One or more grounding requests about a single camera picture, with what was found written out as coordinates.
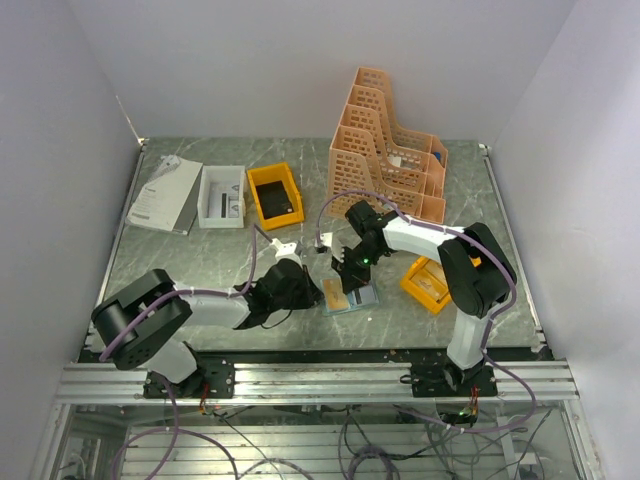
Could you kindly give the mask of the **silver magnetic stripe card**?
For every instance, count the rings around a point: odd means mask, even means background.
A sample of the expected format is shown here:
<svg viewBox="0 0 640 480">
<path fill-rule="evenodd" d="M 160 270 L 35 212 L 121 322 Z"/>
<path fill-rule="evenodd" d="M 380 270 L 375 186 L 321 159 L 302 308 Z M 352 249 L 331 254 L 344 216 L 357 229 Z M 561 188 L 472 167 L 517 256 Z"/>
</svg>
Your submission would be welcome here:
<svg viewBox="0 0 640 480">
<path fill-rule="evenodd" d="M 377 293 L 373 285 L 358 288 L 347 295 L 351 307 L 365 307 L 378 302 Z"/>
</svg>

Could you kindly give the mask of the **green card holder wallet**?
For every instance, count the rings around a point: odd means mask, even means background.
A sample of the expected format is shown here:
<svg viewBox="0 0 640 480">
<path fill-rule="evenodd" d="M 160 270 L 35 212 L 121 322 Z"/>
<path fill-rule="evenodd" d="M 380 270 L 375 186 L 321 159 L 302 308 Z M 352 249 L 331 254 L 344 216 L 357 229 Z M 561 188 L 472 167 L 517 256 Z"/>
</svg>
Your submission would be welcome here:
<svg viewBox="0 0 640 480">
<path fill-rule="evenodd" d="M 370 308 L 380 303 L 374 283 L 356 288 L 348 294 L 342 291 L 339 278 L 323 279 L 324 315 L 333 316 Z"/>
</svg>

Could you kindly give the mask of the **orange credit card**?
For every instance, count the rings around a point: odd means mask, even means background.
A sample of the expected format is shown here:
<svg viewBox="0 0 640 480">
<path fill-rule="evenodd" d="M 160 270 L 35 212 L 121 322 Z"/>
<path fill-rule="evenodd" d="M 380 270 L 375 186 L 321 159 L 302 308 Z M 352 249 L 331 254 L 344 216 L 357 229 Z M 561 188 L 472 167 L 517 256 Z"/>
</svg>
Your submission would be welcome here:
<svg viewBox="0 0 640 480">
<path fill-rule="evenodd" d="M 322 281 L 325 306 L 329 313 L 347 310 L 350 306 L 347 295 L 342 290 L 339 278 L 329 278 Z"/>
</svg>

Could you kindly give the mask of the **yellow bin with boxes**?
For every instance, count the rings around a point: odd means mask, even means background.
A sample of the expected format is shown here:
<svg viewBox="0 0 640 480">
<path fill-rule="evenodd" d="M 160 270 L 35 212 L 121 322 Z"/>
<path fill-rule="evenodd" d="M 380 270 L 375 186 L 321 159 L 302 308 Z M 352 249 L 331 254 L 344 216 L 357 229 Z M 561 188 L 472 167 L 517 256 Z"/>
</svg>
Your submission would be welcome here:
<svg viewBox="0 0 640 480">
<path fill-rule="evenodd" d="M 442 266 L 419 257 L 400 281 L 401 288 L 434 315 L 451 302 Z"/>
</svg>

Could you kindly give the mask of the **yellow bin with black item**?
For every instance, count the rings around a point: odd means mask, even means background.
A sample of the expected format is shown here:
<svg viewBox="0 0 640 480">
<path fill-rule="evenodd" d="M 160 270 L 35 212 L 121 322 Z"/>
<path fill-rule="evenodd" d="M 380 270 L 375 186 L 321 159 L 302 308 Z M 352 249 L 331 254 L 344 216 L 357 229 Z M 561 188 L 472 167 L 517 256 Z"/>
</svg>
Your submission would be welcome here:
<svg viewBox="0 0 640 480">
<path fill-rule="evenodd" d="M 247 178 L 264 230 L 304 222 L 302 196 L 286 162 L 249 169 Z"/>
</svg>

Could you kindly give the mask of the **peach plastic file organizer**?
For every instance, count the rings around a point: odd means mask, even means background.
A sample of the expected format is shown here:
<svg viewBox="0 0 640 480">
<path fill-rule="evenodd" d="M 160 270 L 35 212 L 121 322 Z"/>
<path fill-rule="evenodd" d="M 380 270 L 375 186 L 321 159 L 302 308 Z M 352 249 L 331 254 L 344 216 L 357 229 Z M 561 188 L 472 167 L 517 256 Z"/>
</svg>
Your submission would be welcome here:
<svg viewBox="0 0 640 480">
<path fill-rule="evenodd" d="M 327 213 L 341 217 L 364 192 L 431 223 L 445 219 L 448 150 L 439 137 L 400 126 L 389 75 L 359 67 L 329 147 Z"/>
</svg>

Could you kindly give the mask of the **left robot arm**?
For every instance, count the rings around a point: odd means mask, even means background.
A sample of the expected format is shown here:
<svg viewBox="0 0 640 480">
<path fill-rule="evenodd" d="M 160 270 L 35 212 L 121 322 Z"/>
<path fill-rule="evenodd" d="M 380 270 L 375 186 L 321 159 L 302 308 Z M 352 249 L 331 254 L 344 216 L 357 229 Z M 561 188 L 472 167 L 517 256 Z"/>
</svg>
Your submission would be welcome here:
<svg viewBox="0 0 640 480">
<path fill-rule="evenodd" d="M 180 328 L 268 330 L 323 299 L 307 267 L 290 259 L 226 292 L 180 289 L 166 271 L 154 269 L 95 307 L 91 321 L 105 344 L 103 362 L 124 371 L 143 367 L 152 383 L 165 379 L 178 395 L 196 397 L 217 381 L 196 350 L 176 338 Z"/>
</svg>

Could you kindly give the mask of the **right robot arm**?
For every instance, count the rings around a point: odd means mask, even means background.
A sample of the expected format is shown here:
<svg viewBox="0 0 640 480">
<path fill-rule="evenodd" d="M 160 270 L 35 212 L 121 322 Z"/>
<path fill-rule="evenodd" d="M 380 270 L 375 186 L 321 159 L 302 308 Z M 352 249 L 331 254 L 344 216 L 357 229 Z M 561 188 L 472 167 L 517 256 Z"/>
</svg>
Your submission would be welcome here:
<svg viewBox="0 0 640 480">
<path fill-rule="evenodd" d="M 397 210 L 378 213 L 365 200 L 353 204 L 345 217 L 360 242 L 350 248 L 330 233 L 319 233 L 316 247 L 331 251 L 332 268 L 346 294 L 368 284 L 371 267 L 396 252 L 442 267 L 456 318 L 440 380 L 448 393 L 465 394 L 485 364 L 491 324 L 517 297 L 515 270 L 489 227 L 480 222 L 466 228 L 432 224 Z"/>
</svg>

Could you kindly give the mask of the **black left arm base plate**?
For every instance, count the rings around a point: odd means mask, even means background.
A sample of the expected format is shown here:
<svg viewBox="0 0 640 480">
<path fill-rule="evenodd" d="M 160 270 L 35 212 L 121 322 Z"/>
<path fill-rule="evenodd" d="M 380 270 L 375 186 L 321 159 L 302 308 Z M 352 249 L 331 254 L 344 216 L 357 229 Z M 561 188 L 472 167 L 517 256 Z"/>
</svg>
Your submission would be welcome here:
<svg viewBox="0 0 640 480">
<path fill-rule="evenodd" d="M 222 357 L 200 360 L 196 371 L 178 384 L 170 383 L 176 399 L 231 399 L 235 390 L 235 365 Z M 157 373 L 148 373 L 145 399 L 167 399 L 167 389 Z"/>
</svg>

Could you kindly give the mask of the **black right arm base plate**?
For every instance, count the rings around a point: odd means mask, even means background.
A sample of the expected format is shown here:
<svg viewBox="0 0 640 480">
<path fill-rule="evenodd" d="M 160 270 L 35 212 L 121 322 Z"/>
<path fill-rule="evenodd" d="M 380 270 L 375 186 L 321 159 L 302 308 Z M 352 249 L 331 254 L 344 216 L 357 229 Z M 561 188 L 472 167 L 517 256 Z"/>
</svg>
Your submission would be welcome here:
<svg viewBox="0 0 640 480">
<path fill-rule="evenodd" d="M 410 361 L 409 371 L 400 376 L 414 398 L 496 396 L 494 370 L 481 360 L 470 369 L 456 366 L 444 350 L 426 350 Z"/>
</svg>

